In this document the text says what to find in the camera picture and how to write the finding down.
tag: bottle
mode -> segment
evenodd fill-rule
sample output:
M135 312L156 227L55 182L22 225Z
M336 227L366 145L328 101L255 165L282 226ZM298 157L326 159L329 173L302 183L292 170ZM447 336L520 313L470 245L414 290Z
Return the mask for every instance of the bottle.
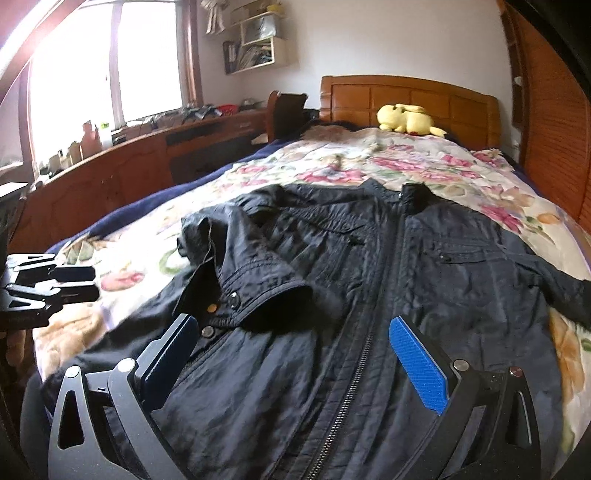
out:
M72 142L68 147L68 155L72 159L72 165L76 165L82 160L82 152L80 152L80 144L78 142Z
M103 150L106 150L107 148L111 148L113 146L113 138L111 137L111 129L109 128L108 123L100 125L99 136L100 145L103 148Z
M82 149L82 158L87 159L102 151L103 147L100 143L99 129L95 125L93 130L90 120L82 124L82 130L84 130L84 135L80 141L80 148Z

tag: screw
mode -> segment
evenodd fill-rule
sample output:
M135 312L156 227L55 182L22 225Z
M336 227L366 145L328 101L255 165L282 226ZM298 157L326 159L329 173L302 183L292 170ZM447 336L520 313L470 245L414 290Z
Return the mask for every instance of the screw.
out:
M453 368L459 372L465 372L470 368L470 364L460 358L453 363Z
M514 377L517 377L517 378L523 377L523 370L521 369L521 367L510 367L509 372Z
M80 367L78 365L74 365L73 367L70 367L68 370L66 370L66 377L74 378L79 373L80 373Z
M117 370L122 373L131 372L135 367L135 360L133 358L124 358L117 364Z

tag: stuffed animal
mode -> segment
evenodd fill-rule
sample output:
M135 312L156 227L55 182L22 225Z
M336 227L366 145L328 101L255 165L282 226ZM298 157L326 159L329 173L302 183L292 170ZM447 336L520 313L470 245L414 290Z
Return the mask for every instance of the stuffed animal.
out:
M378 111L379 127L382 130L391 132L394 130L399 134L408 133L411 135L437 135L444 137L447 132L433 126L433 119L427 115L423 107L417 105L396 106L384 105Z

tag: red object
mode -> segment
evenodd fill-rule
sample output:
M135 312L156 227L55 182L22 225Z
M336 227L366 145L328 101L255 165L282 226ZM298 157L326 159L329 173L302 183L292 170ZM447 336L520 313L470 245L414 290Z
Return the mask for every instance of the red object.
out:
M238 105L220 105L217 109L220 110L223 115L234 115L235 113L238 113Z

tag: snap button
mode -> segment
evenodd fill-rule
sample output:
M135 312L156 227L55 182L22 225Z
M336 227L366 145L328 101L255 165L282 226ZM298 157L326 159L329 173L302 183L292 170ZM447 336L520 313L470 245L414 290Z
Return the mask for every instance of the snap button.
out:
M203 330L201 330L201 336L203 338L211 338L214 333L215 333L215 330L213 329L213 327L211 325L207 325L207 326L203 327Z
M240 297L238 293L233 291L230 293L230 308L236 310L240 306Z

